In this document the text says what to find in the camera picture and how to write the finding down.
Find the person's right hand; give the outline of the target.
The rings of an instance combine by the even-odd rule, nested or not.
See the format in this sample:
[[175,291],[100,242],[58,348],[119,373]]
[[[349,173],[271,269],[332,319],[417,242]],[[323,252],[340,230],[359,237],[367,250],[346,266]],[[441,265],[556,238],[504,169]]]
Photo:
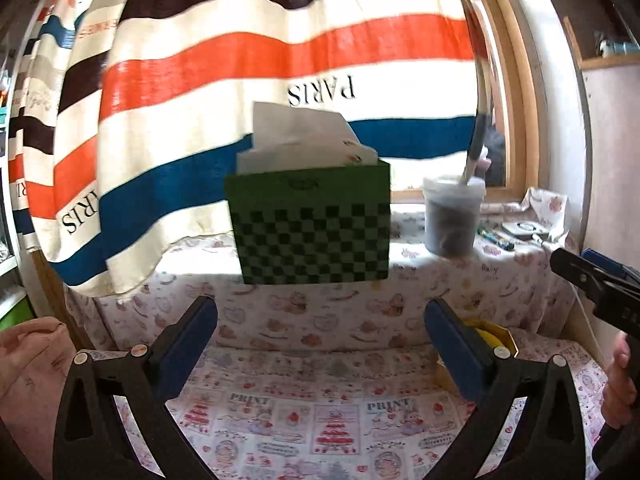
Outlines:
[[613,357],[605,369],[606,384],[603,389],[601,414],[608,426],[620,429],[632,421],[631,405],[637,397],[637,389],[628,374],[631,350],[627,335],[619,332],[616,336]]

